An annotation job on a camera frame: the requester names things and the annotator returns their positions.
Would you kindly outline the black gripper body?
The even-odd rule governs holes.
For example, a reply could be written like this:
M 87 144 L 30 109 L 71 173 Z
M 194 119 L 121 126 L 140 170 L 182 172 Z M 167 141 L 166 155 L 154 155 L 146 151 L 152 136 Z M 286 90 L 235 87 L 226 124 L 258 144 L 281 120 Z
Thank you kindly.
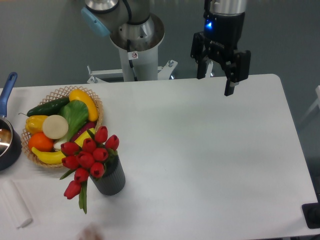
M 245 53 L 238 52 L 245 13 L 222 14 L 205 11 L 201 32 L 201 64 L 212 60 L 221 66 L 244 66 Z

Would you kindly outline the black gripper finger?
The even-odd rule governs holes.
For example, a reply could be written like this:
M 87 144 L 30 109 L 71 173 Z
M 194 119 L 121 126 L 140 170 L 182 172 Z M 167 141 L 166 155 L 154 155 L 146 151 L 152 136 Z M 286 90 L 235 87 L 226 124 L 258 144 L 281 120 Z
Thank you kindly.
M 190 57 L 197 64 L 197 79 L 210 78 L 213 76 L 213 61 L 209 60 L 205 48 L 205 37 L 203 32 L 193 35 Z
M 225 75 L 227 78 L 224 95 L 230 96 L 234 93 L 235 86 L 239 82 L 246 80 L 249 76 L 251 63 L 251 51 L 245 50 L 235 52 L 230 60 L 230 64 L 226 64 Z

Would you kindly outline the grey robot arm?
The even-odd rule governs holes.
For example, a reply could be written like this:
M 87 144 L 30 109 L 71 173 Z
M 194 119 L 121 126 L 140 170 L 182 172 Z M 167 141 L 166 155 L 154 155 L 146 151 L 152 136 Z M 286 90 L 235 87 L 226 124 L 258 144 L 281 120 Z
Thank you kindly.
M 192 39 L 190 56 L 197 63 L 196 77 L 210 77 L 213 64 L 218 63 L 226 76 L 226 96 L 249 76 L 251 52 L 239 51 L 237 46 L 246 6 L 244 0 L 206 0 L 203 31 Z M 88 0 L 81 15 L 94 33 L 110 37 L 118 48 L 126 82 L 172 77 L 175 61 L 158 65 L 158 47 L 165 30 L 161 19 L 151 13 L 148 0 Z

